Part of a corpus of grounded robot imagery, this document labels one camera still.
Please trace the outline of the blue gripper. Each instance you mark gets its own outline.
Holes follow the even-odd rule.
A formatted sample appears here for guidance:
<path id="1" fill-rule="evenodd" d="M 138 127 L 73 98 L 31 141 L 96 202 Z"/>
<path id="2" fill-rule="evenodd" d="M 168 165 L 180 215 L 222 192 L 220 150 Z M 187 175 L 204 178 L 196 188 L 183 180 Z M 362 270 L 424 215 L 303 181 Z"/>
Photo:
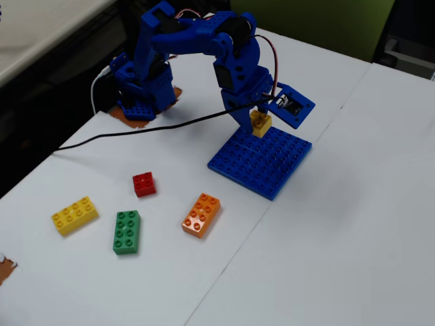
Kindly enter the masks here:
<path id="1" fill-rule="evenodd" d="M 247 134 L 253 132 L 250 109 L 273 87 L 272 75 L 258 64 L 259 59 L 259 54 L 244 54 L 238 58 L 231 54 L 213 63 L 225 110 Z M 268 113 L 268 103 L 260 103 L 257 108 L 260 113 Z"/>

